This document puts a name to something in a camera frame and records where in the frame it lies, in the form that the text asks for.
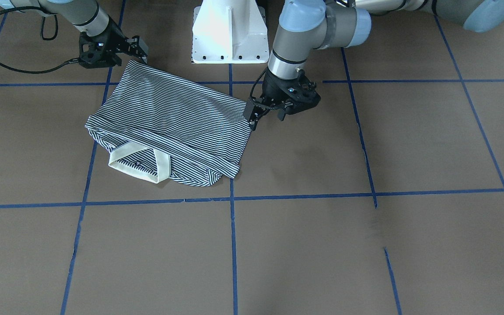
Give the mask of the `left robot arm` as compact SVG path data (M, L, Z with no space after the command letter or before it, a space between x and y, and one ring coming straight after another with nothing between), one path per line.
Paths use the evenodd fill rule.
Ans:
M504 0L287 0L260 75L262 93L250 95L244 109L251 130L271 111L284 120L317 106L321 97L304 70L310 52L358 46L368 39L373 16L395 11L428 12L476 33L504 22Z

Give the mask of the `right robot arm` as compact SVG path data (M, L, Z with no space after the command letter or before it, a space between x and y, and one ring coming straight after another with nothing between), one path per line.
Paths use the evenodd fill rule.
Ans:
M36 7L44 17L64 16L80 32L79 63L84 68L120 66L119 53L147 62L148 46L140 36L127 38L95 0L0 0L0 7Z

